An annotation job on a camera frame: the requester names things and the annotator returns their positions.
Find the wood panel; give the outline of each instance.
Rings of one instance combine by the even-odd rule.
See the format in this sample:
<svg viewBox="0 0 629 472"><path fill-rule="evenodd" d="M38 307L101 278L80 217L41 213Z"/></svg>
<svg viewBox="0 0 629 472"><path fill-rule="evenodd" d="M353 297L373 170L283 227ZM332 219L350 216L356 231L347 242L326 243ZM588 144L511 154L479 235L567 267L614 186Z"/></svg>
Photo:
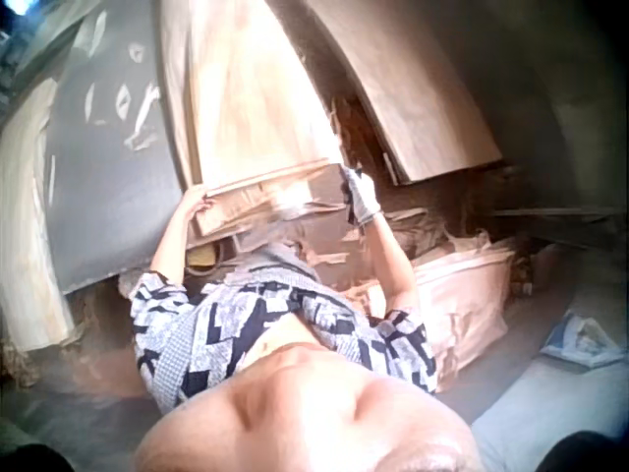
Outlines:
<svg viewBox="0 0 629 472"><path fill-rule="evenodd" d="M74 323L57 286L48 248L43 193L46 125L57 84L37 86L0 139L0 312L20 351L68 338Z"/></svg>
<svg viewBox="0 0 629 472"><path fill-rule="evenodd" d="M416 2L302 1L351 71L396 183L500 159L480 110Z"/></svg>
<svg viewBox="0 0 629 472"><path fill-rule="evenodd" d="M266 3L190 6L190 85L203 183L224 191L339 162L321 101Z"/></svg>

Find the white glove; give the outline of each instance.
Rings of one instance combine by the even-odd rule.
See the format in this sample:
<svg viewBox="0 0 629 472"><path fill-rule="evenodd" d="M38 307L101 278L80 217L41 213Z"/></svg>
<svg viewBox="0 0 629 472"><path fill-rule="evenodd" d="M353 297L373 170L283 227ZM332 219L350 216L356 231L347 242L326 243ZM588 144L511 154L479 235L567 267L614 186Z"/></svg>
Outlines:
<svg viewBox="0 0 629 472"><path fill-rule="evenodd" d="M350 223L363 226L381 212L380 204L375 197L375 186L372 178L361 171L342 166L347 180L347 193L351 205Z"/></svg>

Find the woman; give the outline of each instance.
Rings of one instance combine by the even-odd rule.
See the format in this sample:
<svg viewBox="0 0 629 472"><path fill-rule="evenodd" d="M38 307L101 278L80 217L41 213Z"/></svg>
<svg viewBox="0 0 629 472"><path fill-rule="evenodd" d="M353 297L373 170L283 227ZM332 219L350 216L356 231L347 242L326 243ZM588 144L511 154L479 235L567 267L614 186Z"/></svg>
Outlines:
<svg viewBox="0 0 629 472"><path fill-rule="evenodd" d="M140 469L476 470L469 430L428 395L435 362L411 264L372 180L343 170L386 317L368 320L282 245L188 297L188 224L212 212L205 189L192 188L132 306L149 391L164 413L184 403L144 439Z"/></svg>

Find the patterned blouse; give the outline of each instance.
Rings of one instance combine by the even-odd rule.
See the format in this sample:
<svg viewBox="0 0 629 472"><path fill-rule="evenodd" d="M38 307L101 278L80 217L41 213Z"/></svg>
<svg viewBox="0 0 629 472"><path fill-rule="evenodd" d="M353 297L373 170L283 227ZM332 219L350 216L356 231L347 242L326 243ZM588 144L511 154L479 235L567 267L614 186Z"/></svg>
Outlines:
<svg viewBox="0 0 629 472"><path fill-rule="evenodd" d="M233 272L196 297L160 273L145 273L131 310L138 368L166 413L237 373L254 343L289 313L349 361L430 393L436 389L419 314L366 317L315 275L285 264Z"/></svg>

